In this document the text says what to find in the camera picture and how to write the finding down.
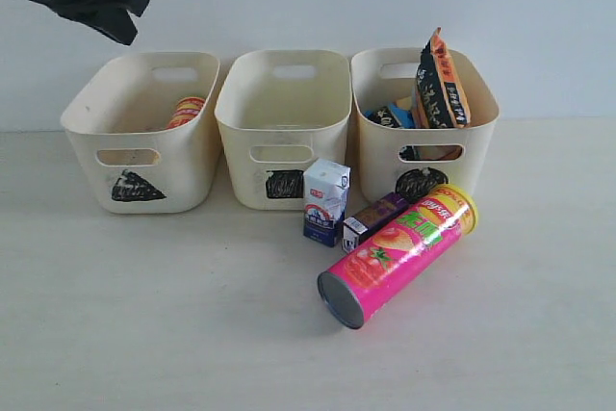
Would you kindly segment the cream bin triangle mark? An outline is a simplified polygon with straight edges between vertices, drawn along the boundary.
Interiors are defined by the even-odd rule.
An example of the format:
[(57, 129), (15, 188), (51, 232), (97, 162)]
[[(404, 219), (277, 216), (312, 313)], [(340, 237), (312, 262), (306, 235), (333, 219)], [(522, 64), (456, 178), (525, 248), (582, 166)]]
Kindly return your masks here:
[[(99, 204), (115, 214), (172, 214), (207, 197), (221, 152), (214, 117), (220, 61), (205, 52), (150, 52), (104, 64), (61, 116)], [(167, 130), (183, 97), (206, 100)]]

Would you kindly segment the blue cookie bag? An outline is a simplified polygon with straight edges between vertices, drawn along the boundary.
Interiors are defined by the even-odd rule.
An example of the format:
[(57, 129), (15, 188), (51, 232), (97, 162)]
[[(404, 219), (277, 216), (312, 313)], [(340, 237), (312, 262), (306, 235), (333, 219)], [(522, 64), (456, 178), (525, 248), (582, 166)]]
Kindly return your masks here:
[(364, 116), (384, 127), (397, 129), (414, 129), (416, 123), (411, 112), (412, 98), (404, 97), (389, 102), (375, 110), (364, 112)]

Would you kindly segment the purple drink carton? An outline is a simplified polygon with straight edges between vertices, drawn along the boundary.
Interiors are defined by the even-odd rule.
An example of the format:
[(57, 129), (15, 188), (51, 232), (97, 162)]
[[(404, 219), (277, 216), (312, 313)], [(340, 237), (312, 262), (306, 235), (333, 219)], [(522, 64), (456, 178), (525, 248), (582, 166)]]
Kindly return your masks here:
[(349, 253), (384, 225), (402, 214), (410, 203), (398, 193), (388, 193), (343, 221), (342, 249)]

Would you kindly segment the cream bin circle mark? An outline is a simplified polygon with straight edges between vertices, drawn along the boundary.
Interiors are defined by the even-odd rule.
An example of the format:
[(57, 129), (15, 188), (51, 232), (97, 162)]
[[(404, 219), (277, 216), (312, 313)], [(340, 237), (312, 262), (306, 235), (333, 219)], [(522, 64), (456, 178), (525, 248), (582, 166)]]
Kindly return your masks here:
[(376, 201), (397, 192), (414, 200), (439, 183), (472, 193), (486, 158), (500, 110), (473, 63), (452, 50), (466, 92), (471, 126), (465, 129), (402, 129), (379, 125), (366, 112), (411, 94), (415, 77), (386, 77), (383, 68), (416, 64), (419, 48), (379, 48), (350, 60), (356, 117), (357, 176), (362, 194)]

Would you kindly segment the cream bin square mark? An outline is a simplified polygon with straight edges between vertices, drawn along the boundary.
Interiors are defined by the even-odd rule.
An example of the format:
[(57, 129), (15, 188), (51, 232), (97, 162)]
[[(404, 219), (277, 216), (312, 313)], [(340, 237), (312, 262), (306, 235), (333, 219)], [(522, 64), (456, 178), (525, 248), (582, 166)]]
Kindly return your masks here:
[(255, 210), (300, 210), (303, 173), (338, 164), (352, 109), (349, 63), (328, 50), (260, 50), (240, 56), (215, 117), (236, 198)]

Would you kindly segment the yellow chips can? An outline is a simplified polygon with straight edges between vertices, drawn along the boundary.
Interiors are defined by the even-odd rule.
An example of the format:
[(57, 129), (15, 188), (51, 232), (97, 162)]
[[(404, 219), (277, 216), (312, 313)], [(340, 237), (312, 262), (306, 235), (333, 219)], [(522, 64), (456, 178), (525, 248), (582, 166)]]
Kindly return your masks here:
[(192, 121), (200, 114), (205, 103), (206, 100), (201, 96), (183, 97), (177, 102), (166, 129), (174, 129)]

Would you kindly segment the pink chips can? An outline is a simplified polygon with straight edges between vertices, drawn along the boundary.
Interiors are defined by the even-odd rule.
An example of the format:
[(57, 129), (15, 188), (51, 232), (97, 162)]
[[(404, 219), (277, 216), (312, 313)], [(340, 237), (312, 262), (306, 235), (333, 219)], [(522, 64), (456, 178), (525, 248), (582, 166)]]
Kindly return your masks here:
[(317, 289), (342, 325), (361, 328), (463, 236), (478, 213), (470, 194), (441, 184), (319, 274)]

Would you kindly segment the white blue milk carton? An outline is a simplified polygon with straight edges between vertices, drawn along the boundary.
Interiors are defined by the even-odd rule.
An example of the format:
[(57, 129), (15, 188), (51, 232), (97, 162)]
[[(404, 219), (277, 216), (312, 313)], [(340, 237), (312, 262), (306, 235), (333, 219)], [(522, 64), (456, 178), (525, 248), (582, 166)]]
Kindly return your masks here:
[(303, 175), (303, 235), (334, 247), (342, 236), (346, 216), (350, 168), (317, 159)]

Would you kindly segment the orange snack bag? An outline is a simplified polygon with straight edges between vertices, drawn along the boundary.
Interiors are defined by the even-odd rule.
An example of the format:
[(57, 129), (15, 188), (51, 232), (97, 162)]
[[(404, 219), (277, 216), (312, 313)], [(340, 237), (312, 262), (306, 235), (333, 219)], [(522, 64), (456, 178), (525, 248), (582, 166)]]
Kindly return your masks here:
[(471, 110), (453, 57), (437, 27), (420, 54), (412, 115), (422, 129), (464, 129)]

